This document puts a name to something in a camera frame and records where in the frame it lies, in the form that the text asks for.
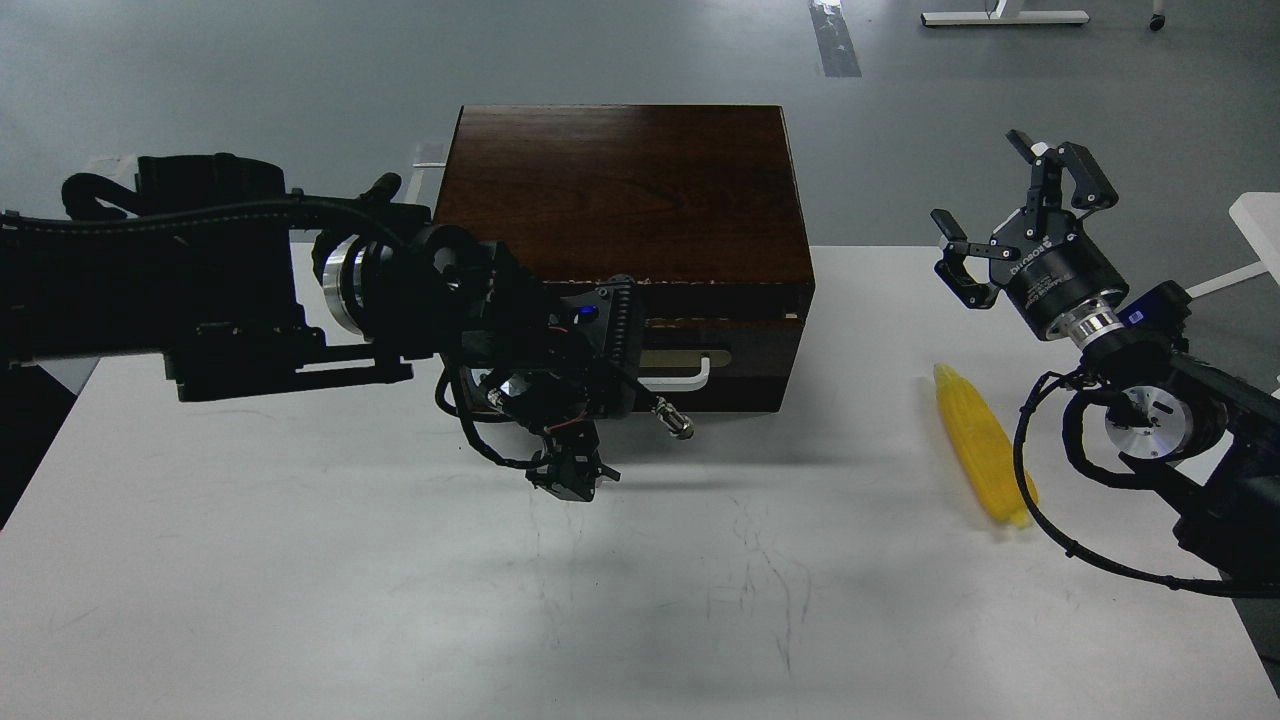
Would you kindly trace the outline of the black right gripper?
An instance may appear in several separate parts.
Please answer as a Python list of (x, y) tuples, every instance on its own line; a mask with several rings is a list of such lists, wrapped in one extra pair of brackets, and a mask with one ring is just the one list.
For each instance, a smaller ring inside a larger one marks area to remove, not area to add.
[[(1004, 290), (1037, 340), (1057, 340), (1065, 334), (1059, 329), (1062, 314), (1097, 299), (1116, 305), (1130, 292), (1083, 229), (1083, 220), (1114, 208), (1119, 193), (1083, 145), (1050, 147), (1019, 129), (1007, 131), (1006, 140), (1030, 165), (1023, 210), (983, 245), (970, 242), (950, 211), (933, 209), (942, 251), (934, 273), (969, 309), (991, 309)], [(966, 269), (968, 258), (991, 260), (991, 281), (979, 283)]]

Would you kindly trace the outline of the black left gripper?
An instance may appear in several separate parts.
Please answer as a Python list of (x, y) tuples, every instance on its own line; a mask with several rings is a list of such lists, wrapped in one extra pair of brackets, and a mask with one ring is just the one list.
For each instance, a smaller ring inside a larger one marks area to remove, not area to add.
[(480, 439), (480, 456), (499, 468), (526, 471), (526, 479), (562, 501), (585, 501), (618, 470), (600, 456), (596, 423), (627, 416), (641, 398), (641, 383), (620, 365), (593, 365), (579, 377), (550, 369), (483, 368), (480, 405), (492, 410), (481, 423), (515, 424), (540, 441), (529, 459), (507, 457)]

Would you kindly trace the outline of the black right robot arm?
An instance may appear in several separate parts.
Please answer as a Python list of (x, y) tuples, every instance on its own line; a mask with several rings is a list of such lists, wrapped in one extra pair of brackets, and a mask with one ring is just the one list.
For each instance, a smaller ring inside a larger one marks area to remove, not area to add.
[[(1068, 338), (1075, 370), (1032, 387), (1012, 437), (1020, 505), (1066, 556), (1171, 591), (1226, 598), (1277, 597), (1277, 400), (1193, 357), (1184, 336), (1190, 295), (1166, 281), (1135, 301), (1087, 234), (1085, 219), (1117, 202), (1091, 151), (1051, 146), (1019, 129), (1007, 141), (1030, 168), (1025, 202), (984, 242), (934, 209), (941, 233), (934, 273), (970, 309), (1006, 296), (1041, 341)], [(1024, 447), (1030, 419), (1055, 389), (1065, 456), (1114, 489), (1156, 493), (1178, 515), (1181, 550), (1213, 566), (1216, 580), (1153, 574), (1087, 548), (1060, 530), (1030, 493)]]

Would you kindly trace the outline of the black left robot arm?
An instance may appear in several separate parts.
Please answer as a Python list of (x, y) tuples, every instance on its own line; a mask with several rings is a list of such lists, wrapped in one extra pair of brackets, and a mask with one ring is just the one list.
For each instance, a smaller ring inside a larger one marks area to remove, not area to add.
[(564, 501), (618, 480), (595, 424), (643, 407), (691, 421), (637, 378), (644, 310), (613, 275), (563, 297), (502, 242), (396, 201), (288, 190), (229, 152), (137, 161), (134, 187), (78, 173), (63, 220), (3, 215), (3, 400), (41, 363), (157, 354), (184, 402), (412, 377), (470, 447)]

